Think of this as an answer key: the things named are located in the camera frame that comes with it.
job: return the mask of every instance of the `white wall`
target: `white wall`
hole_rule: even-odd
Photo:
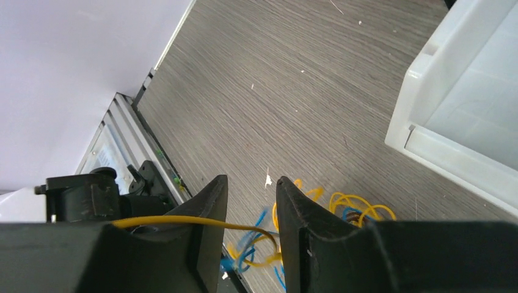
[[[0,189],[76,171],[115,92],[135,95],[192,0],[0,0]]]

